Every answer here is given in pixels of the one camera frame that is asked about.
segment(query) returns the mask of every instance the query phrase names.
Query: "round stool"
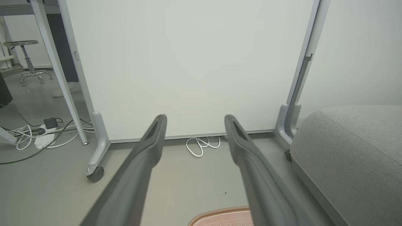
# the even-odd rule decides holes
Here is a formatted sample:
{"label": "round stool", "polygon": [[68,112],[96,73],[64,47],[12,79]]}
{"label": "round stool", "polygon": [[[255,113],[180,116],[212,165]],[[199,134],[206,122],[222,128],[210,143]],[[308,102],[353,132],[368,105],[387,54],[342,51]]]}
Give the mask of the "round stool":
{"label": "round stool", "polygon": [[23,84],[23,86],[26,86],[24,79],[25,79],[26,77],[29,77],[29,76],[37,76],[38,79],[41,80],[41,83],[45,83],[45,81],[43,80],[41,74],[46,73],[46,74],[49,75],[50,79],[53,79],[53,77],[51,76],[51,74],[49,74],[46,70],[35,70],[35,68],[33,67],[33,64],[32,64],[32,62],[31,62],[31,59],[28,57],[27,51],[25,50],[24,45],[32,45],[32,44],[38,44],[38,43],[39,43],[39,42],[36,41],[36,40],[29,40],[29,41],[10,41],[10,42],[5,42],[5,43],[3,43],[3,46],[13,46],[13,47],[15,47],[15,46],[18,46],[18,45],[19,45],[19,46],[21,46],[21,49],[22,49],[23,52],[24,52],[25,60],[26,60],[26,62],[27,62],[29,71],[28,71],[28,72],[20,73],[20,74],[18,75],[19,77],[21,77],[21,83]]}

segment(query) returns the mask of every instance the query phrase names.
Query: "power strip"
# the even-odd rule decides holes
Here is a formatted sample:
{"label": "power strip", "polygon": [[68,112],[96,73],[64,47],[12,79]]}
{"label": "power strip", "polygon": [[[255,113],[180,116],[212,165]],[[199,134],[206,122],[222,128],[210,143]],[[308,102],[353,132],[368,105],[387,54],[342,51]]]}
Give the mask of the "power strip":
{"label": "power strip", "polygon": [[[57,127],[55,128],[51,128],[51,129],[46,129],[46,126],[43,124],[41,125],[39,128],[42,128],[45,130],[45,132],[52,132],[57,130]],[[44,136],[38,137],[35,139],[35,147],[37,149],[42,149],[44,148],[46,145],[50,144],[50,142],[52,140],[54,140],[54,137],[56,136],[56,134],[46,134]]]}

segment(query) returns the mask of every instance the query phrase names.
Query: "person's foot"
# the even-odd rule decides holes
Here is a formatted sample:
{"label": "person's foot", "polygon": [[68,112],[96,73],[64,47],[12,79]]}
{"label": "person's foot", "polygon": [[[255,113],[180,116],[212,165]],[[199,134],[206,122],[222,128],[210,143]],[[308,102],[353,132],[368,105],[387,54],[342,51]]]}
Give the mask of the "person's foot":
{"label": "person's foot", "polygon": [[[79,82],[68,82],[68,88],[70,89],[70,92],[77,92],[81,90],[81,86]],[[52,92],[53,97],[62,97],[63,92],[60,88],[53,90]]]}

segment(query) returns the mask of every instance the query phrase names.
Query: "wall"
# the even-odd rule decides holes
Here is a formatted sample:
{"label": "wall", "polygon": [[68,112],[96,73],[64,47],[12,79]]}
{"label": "wall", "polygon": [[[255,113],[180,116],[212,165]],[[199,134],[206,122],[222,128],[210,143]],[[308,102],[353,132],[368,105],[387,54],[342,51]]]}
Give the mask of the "wall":
{"label": "wall", "polygon": [[301,93],[298,125],[342,105],[402,105],[402,1],[331,1]]}
{"label": "wall", "polygon": [[[313,0],[67,1],[94,109],[111,140],[274,129]],[[108,65],[119,65],[109,70]]]}
{"label": "wall", "polygon": [[[51,63],[42,36],[39,32],[34,15],[4,16],[12,41],[37,40],[39,44],[26,45],[28,56],[35,68],[51,68]],[[20,47],[15,47],[19,62],[27,67],[24,53]]]}

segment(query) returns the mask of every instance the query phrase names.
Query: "black caster wheel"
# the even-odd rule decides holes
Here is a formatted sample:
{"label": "black caster wheel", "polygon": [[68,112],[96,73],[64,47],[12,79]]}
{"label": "black caster wheel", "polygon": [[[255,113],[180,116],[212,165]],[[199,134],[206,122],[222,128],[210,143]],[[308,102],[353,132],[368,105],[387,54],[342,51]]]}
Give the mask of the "black caster wheel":
{"label": "black caster wheel", "polygon": [[291,162],[292,161],[292,156],[290,155],[290,149],[285,151],[285,158]]}
{"label": "black caster wheel", "polygon": [[91,175],[86,176],[88,178],[88,180],[90,180],[91,182],[97,182],[99,181],[102,177],[103,177],[103,173],[105,171],[103,170],[103,167],[98,166],[94,173]]}

